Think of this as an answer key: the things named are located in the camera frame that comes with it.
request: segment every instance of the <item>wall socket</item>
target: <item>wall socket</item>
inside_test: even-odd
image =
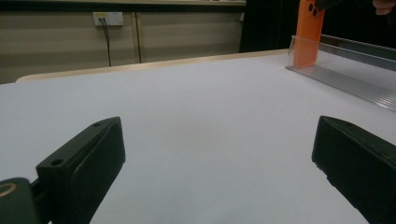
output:
[[[99,19],[105,19],[106,25],[123,25],[122,12],[93,12],[95,26],[102,26]]]

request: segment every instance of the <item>white table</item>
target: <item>white table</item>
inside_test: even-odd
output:
[[[286,54],[0,86],[0,179],[122,120],[127,162],[92,223],[367,223],[311,161],[320,115],[396,144],[396,114],[284,68]]]

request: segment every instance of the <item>black cable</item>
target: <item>black cable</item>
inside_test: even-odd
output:
[[[105,38],[107,42],[107,58],[108,58],[108,66],[111,67],[111,59],[110,59],[110,38],[108,37],[108,30],[106,20],[103,18],[99,18],[99,21],[102,23],[103,30],[105,31]]]

